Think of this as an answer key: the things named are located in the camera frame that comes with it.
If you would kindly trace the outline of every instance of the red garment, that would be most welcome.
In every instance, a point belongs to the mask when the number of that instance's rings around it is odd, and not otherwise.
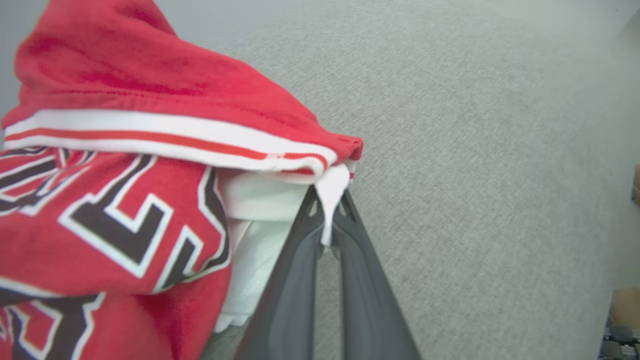
[[[215,167],[313,183],[362,141],[151,0],[51,0],[2,120],[0,358],[197,359],[230,249]]]

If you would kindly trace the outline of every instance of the white fabric pinched in gripper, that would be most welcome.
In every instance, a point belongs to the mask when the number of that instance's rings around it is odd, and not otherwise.
[[[308,188],[257,172],[218,169],[218,175],[233,271],[215,332],[244,325],[255,311]],[[316,182],[325,216],[325,246],[331,244],[333,212],[348,184],[345,165],[329,168]]]

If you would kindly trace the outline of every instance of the gray background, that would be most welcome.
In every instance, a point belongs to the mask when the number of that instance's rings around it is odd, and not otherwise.
[[[640,3],[158,4],[184,39],[364,138],[353,195],[425,359],[596,357],[611,290],[640,284]],[[2,5],[2,111],[43,6]],[[339,358],[336,266],[320,262],[318,359]]]

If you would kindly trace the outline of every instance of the red fabric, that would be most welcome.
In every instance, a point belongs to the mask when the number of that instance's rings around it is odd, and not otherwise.
[[[198,359],[230,281],[215,186],[211,167],[151,155],[0,153],[0,359]]]
[[[358,160],[359,138],[324,130],[311,111],[249,65],[179,39],[152,0],[51,0],[20,45],[20,105],[189,115],[254,127]]]

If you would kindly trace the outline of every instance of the gray surface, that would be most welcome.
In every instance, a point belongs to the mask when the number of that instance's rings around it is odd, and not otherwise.
[[[9,3],[12,52],[43,2]],[[158,3],[364,138],[352,194],[425,359],[597,356],[611,288],[640,283],[639,57],[612,41],[637,1]],[[320,262],[317,359],[339,358],[336,265]]]

